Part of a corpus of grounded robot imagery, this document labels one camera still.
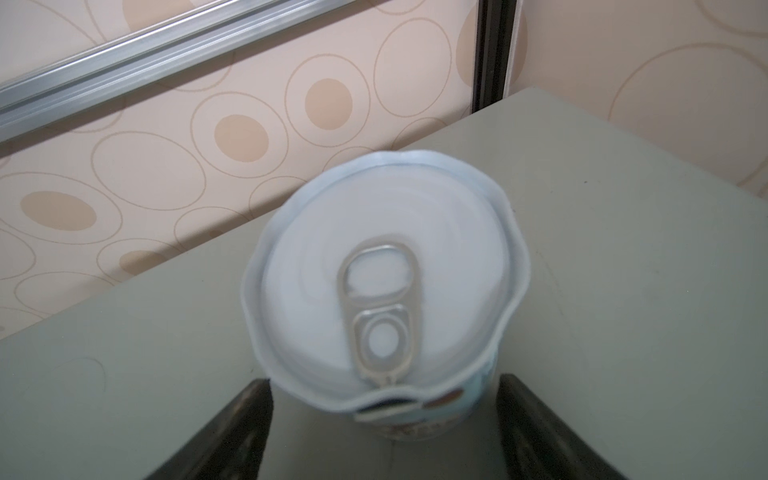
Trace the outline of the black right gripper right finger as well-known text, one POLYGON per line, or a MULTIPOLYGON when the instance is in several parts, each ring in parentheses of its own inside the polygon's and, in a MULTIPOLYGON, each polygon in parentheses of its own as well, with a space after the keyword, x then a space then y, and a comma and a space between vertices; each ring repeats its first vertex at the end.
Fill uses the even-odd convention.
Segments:
POLYGON ((499 377, 496 412, 510 479, 626 479, 512 374, 499 377))

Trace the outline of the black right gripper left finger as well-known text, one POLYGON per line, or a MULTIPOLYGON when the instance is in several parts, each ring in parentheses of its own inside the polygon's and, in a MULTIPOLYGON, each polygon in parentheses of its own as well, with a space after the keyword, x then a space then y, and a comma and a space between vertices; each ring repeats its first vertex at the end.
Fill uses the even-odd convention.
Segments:
POLYGON ((150 479, 256 479, 273 418, 270 381, 251 382, 150 479))

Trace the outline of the blue label can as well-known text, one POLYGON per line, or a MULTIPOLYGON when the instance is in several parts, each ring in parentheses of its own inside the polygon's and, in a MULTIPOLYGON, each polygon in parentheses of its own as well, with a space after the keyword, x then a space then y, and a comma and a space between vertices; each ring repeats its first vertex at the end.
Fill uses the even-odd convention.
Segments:
POLYGON ((379 151, 276 211, 240 299, 255 356, 282 390, 418 441, 477 408, 530 279, 496 181, 439 152, 379 151))

